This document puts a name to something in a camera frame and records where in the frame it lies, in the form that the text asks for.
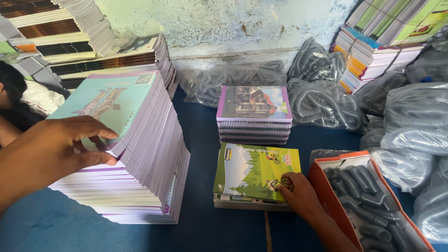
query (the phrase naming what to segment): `wall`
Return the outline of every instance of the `wall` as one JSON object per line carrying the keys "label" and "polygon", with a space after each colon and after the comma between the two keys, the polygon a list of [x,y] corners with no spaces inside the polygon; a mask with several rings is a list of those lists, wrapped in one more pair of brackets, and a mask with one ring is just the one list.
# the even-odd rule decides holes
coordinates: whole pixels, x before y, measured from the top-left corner
{"label": "wall", "polygon": [[178,68],[293,59],[314,36],[329,47],[357,0],[95,0],[112,28],[163,32]]}

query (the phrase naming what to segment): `blue table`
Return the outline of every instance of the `blue table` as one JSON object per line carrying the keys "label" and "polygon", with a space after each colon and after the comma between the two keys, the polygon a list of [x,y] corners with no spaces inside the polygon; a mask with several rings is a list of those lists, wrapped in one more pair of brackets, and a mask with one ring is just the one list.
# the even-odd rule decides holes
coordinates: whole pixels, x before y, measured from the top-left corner
{"label": "blue table", "polygon": [[[0,220],[0,251],[266,251],[263,211],[213,206],[218,150],[216,109],[173,100],[191,152],[178,225],[122,225],[62,193],[43,189],[18,201]],[[304,174],[315,149],[358,150],[361,135],[297,126],[286,148],[297,148]],[[399,194],[405,209],[412,198]],[[294,213],[268,213],[273,251],[324,251],[311,227]],[[446,246],[435,246],[443,251]]]}

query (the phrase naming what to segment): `cardboard box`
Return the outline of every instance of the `cardboard box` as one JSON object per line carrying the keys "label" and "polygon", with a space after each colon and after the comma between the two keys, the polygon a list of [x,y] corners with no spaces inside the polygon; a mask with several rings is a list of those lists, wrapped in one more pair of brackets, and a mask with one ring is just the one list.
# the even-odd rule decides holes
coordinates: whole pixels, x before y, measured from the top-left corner
{"label": "cardboard box", "polygon": [[375,177],[381,190],[389,195],[385,201],[386,208],[389,210],[399,211],[401,213],[402,220],[398,224],[408,236],[409,241],[414,247],[414,251],[435,251],[428,240],[423,236],[421,231],[403,211],[400,202],[396,198],[392,189],[389,187],[388,183],[384,180],[375,161],[370,158],[368,151],[352,152],[335,157],[315,159],[310,167],[310,171],[308,172],[308,180],[314,187],[319,202],[325,209],[325,212],[336,221],[339,228],[353,242],[353,244],[355,244],[358,249],[363,251],[361,243],[359,242],[359,239],[362,236],[359,234],[358,227],[367,222],[354,214],[351,214],[349,218],[324,173],[324,170],[328,168],[344,170],[348,166],[352,165],[364,165]]}

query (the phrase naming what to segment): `stack of notebooks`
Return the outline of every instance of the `stack of notebooks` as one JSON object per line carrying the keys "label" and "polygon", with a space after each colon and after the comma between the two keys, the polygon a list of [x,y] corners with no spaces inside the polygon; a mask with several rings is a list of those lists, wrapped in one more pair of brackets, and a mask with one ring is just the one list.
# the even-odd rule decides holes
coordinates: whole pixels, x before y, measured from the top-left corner
{"label": "stack of notebooks", "polygon": [[92,74],[48,118],[77,115],[91,115],[119,134],[82,141],[119,161],[84,168],[50,188],[113,222],[177,223],[190,153],[161,73]]}
{"label": "stack of notebooks", "polygon": [[447,22],[445,0],[364,0],[347,25],[389,46],[424,42]]}
{"label": "stack of notebooks", "polygon": [[334,52],[350,51],[352,54],[349,71],[345,71],[340,80],[349,93],[357,92],[385,71],[405,67],[419,55],[421,49],[421,43],[385,47],[348,26],[341,28],[332,47]]}
{"label": "stack of notebooks", "polygon": [[171,98],[177,88],[176,71],[168,58],[163,34],[136,39],[127,48],[112,55],[64,64],[53,64],[51,71],[57,75],[63,88],[73,91],[90,74],[117,74],[159,70]]}
{"label": "stack of notebooks", "polygon": [[282,174],[301,172],[296,149],[222,143],[213,186],[216,208],[293,211],[278,192]]}
{"label": "stack of notebooks", "polygon": [[22,35],[16,47],[35,47],[51,63],[91,59],[112,48],[109,21],[94,0],[3,0],[0,13]]}
{"label": "stack of notebooks", "polygon": [[291,132],[286,87],[226,87],[216,120],[221,142],[282,145]]}

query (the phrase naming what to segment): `house illustration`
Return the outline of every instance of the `house illustration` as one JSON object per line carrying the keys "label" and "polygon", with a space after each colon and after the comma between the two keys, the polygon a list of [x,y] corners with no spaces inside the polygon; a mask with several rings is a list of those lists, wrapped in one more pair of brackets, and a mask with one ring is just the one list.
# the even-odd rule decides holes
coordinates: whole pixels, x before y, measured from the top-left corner
{"label": "house illustration", "polygon": [[258,87],[237,87],[235,106],[235,116],[251,118],[269,118],[278,109]]}

